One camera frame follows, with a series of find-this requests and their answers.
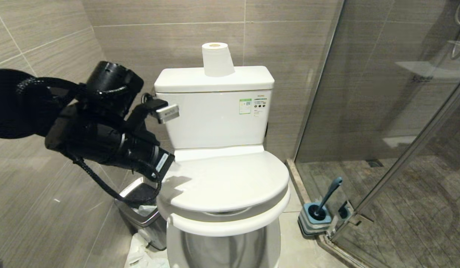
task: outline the stainless steel trash can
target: stainless steel trash can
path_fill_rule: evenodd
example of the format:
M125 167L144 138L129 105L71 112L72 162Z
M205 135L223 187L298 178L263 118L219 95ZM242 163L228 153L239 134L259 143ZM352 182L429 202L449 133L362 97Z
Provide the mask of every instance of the stainless steel trash can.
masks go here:
M154 188L146 183L146 179L141 177L128 185L120 195L122 197L143 198L151 196L154 193ZM167 247L166 232L167 222L161 217L157 208L150 211L148 215L140 215L129 205L119 200L114 200L118 206L122 217L127 220L141 236L154 248L163 251Z

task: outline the toilet bowl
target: toilet bowl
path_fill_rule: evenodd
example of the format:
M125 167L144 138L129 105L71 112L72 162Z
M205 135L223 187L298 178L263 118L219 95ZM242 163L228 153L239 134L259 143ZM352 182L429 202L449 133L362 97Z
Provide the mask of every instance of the toilet bowl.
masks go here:
M224 77L171 68L157 78L157 97L180 109L166 123L175 162L157 197L172 268L278 267L290 191L288 169L262 145L273 85L264 66Z

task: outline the toilet tank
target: toilet tank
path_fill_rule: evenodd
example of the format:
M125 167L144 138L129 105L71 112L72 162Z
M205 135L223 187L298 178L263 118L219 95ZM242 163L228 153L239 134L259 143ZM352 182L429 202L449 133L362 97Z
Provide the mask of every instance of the toilet tank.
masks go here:
M204 68L166 68L154 88L157 98L179 105L166 123L175 149L262 144L274 79L264 66L235 67L208 77Z

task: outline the floor drain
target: floor drain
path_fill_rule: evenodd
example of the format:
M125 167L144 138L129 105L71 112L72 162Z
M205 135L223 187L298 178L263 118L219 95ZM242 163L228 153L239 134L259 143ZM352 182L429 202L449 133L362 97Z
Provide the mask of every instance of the floor drain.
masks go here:
M380 168L384 166L378 159L367 159L366 162L371 168Z

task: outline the blue toilet brush handle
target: blue toilet brush handle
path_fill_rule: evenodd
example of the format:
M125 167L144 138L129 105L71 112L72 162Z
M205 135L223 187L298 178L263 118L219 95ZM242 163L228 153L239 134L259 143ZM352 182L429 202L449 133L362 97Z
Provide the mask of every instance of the blue toilet brush handle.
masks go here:
M318 207L318 209L315 211L315 215L318 216L322 207L324 206L324 204L328 201L329 197L331 197L332 193L334 193L334 191L339 187L339 185L341 185L342 183L342 178L341 177L337 177L334 179L334 181L332 181L331 185L329 186L329 189L328 189L328 192L326 193L326 195L324 196L324 198L322 199L322 201L320 202L320 205Z

